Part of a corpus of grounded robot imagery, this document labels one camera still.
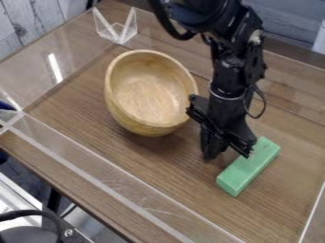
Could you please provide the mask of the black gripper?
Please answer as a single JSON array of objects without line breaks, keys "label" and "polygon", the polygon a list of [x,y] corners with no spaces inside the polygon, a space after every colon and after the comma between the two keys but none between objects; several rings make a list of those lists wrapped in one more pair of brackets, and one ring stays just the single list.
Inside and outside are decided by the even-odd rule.
[{"label": "black gripper", "polygon": [[210,161],[231,147],[246,159],[250,157],[256,137],[246,123],[247,98],[208,98],[188,96],[187,115],[200,125],[200,150],[203,160]]}]

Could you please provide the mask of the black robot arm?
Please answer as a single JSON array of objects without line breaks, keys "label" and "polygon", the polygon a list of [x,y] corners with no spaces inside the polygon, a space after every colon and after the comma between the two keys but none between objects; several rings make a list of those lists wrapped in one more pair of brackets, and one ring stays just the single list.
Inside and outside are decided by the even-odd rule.
[{"label": "black robot arm", "polygon": [[256,137],[246,123],[256,82],[264,77],[262,19],[242,0],[148,0],[166,32],[179,41],[198,36],[211,49],[212,78],[207,98],[188,96],[187,115],[200,125],[206,160],[227,149],[243,157]]}]

